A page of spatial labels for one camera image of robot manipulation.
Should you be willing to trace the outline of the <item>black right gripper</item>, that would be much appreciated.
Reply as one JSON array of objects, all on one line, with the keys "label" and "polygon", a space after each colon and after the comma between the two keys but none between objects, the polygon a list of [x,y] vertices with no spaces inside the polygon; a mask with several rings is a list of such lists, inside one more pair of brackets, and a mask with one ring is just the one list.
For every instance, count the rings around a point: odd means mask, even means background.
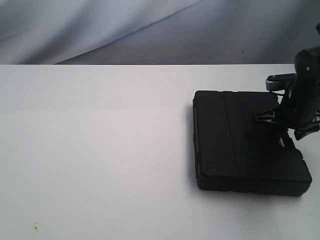
[{"label": "black right gripper", "polygon": [[[297,141],[320,130],[320,75],[296,73],[296,80],[281,95],[274,109],[255,114],[256,123],[292,129]],[[288,134],[279,135],[278,144],[286,148]]]}]

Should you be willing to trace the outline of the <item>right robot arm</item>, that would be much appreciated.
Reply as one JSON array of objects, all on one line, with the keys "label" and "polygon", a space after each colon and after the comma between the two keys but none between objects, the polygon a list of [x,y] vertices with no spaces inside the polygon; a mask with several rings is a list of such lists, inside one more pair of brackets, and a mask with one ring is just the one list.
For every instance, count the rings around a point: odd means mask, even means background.
[{"label": "right robot arm", "polygon": [[255,114],[255,122],[294,130],[297,141],[320,131],[320,47],[298,52],[295,73],[270,75],[266,90],[281,96],[279,106]]}]

